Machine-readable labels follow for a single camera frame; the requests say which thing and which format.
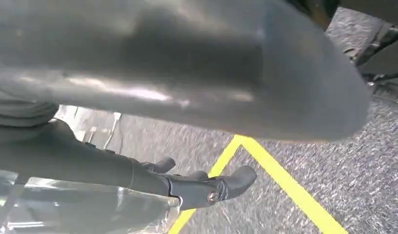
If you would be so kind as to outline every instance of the shiny gray surface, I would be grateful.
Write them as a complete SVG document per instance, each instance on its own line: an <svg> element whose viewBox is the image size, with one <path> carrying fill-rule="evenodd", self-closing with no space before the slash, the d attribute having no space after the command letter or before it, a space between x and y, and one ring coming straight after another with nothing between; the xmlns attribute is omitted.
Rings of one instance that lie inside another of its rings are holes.
<svg viewBox="0 0 398 234"><path fill-rule="evenodd" d="M13 185L16 176L0 171L0 214L19 190L0 234L165 233L179 213L173 197L37 177Z"/></svg>
<svg viewBox="0 0 398 234"><path fill-rule="evenodd" d="M279 0L0 0L0 90L284 140L349 136L368 102Z"/></svg>

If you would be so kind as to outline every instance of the yellow floor line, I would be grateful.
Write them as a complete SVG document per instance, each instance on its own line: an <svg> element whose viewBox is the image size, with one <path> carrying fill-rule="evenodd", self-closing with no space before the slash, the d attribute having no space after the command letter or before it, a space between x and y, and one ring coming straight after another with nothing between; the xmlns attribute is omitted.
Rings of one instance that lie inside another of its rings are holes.
<svg viewBox="0 0 398 234"><path fill-rule="evenodd" d="M217 159L216 164L212 167L209 172L209 177L219 176L232 157L235 155L237 148L241 145L238 136L235 136L232 141L227 145L227 147L223 150L220 157ZM171 227L169 234L178 234L183 226L188 222L191 216L194 214L196 209L183 211L176 222Z"/></svg>
<svg viewBox="0 0 398 234"><path fill-rule="evenodd" d="M348 233L257 141L244 136L239 136L239 138L244 148L249 151L321 232L325 234Z"/></svg>

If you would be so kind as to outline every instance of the transparent plastic panel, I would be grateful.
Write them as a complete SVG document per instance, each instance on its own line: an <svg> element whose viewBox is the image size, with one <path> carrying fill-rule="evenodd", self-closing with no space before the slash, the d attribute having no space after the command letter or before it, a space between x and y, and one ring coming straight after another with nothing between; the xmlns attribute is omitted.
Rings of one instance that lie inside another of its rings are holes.
<svg viewBox="0 0 398 234"><path fill-rule="evenodd" d="M0 171L0 234L160 234L179 215L177 198L35 177L14 185L16 177Z"/></svg>

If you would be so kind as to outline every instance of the floor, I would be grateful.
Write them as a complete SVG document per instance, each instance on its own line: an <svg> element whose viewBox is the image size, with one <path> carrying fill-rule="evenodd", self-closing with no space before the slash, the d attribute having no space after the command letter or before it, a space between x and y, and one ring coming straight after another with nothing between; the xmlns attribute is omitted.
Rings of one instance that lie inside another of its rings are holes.
<svg viewBox="0 0 398 234"><path fill-rule="evenodd" d="M329 36L342 49L360 46L372 27L367 16L340 10ZM97 127L93 141L102 147L113 115L82 111L77 128ZM209 171L232 134L124 115L108 148L140 161L173 157L175 174ZM398 233L398 105L374 99L369 121L350 139L328 144L257 141L349 233ZM319 233L260 164L240 147L223 170L252 166L257 181L243 196L197 210L183 234Z"/></svg>

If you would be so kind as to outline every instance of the dark gray object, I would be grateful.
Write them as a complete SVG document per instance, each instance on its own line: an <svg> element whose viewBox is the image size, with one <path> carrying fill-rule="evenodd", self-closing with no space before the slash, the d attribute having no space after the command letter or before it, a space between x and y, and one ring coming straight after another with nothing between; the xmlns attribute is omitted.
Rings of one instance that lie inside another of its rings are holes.
<svg viewBox="0 0 398 234"><path fill-rule="evenodd" d="M368 93L279 0L0 0L0 92L252 137L335 140Z"/></svg>

